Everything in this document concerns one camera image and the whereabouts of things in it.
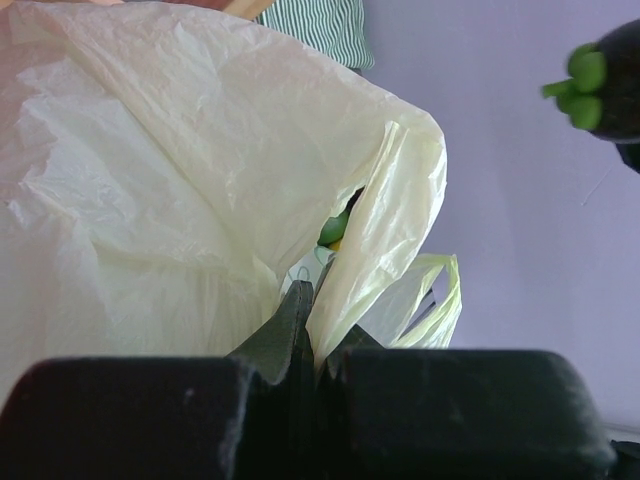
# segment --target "scratch on surface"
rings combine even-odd
[[[609,174],[611,173],[611,171],[613,170],[614,165],[611,165],[609,167],[609,170],[607,170],[607,172],[602,176],[602,178],[598,181],[598,183],[596,183],[595,187],[593,187],[591,189],[591,191],[589,193],[587,193],[587,196],[585,197],[585,199],[582,201],[582,203],[580,205],[582,205],[583,207],[587,204],[587,202],[589,201],[589,199],[591,198],[591,195],[593,195],[595,193],[595,191],[600,188],[600,185],[602,185],[602,182],[605,181],[605,179],[609,176]]]

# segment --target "crumpled plastic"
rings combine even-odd
[[[0,401],[43,358],[226,354],[366,185],[321,362],[439,212],[432,117],[290,37],[156,2],[17,2],[0,32]]]

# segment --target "green and white striped fabric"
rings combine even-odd
[[[276,0],[256,21],[353,69],[373,66],[362,0]]]

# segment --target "yellow object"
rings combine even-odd
[[[341,243],[342,239],[338,240],[337,242],[333,242],[331,245],[329,245],[329,249],[333,250],[334,252],[339,252]]]

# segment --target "purple wall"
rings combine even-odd
[[[640,4],[365,3],[367,77],[429,111],[447,139],[447,198],[425,250],[459,256],[454,346],[560,352],[606,422],[640,430],[640,175],[538,93],[573,47]]]

